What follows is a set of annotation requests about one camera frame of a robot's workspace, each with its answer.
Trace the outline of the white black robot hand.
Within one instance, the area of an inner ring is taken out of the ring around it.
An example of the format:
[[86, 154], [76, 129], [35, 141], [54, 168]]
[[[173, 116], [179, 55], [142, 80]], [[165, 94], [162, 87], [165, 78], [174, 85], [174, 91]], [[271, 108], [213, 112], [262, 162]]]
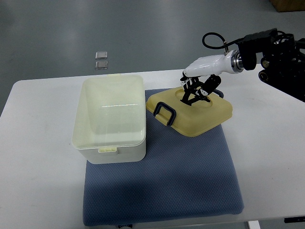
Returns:
[[239, 51], [227, 54], [198, 58], [182, 72], [181, 86], [184, 95], [181, 101], [192, 105], [197, 101], [207, 101], [209, 94], [214, 92], [221, 83], [220, 74], [240, 73], [244, 69]]

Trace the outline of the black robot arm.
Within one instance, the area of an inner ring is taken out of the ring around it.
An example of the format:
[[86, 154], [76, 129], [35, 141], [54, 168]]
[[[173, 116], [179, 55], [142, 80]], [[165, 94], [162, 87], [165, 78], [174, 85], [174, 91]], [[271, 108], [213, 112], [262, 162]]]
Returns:
[[233, 66], [237, 69], [253, 70], [256, 65], [256, 55], [261, 53], [260, 60], [262, 71], [259, 79], [300, 100], [305, 100], [305, 40], [295, 40], [294, 35], [278, 29], [270, 29], [254, 34], [248, 34], [243, 38], [227, 43], [223, 36], [216, 32], [206, 33], [202, 38], [205, 47], [205, 38], [209, 35], [219, 37], [223, 41], [220, 49], [228, 49], [228, 46], [236, 44], [239, 53], [233, 57]]

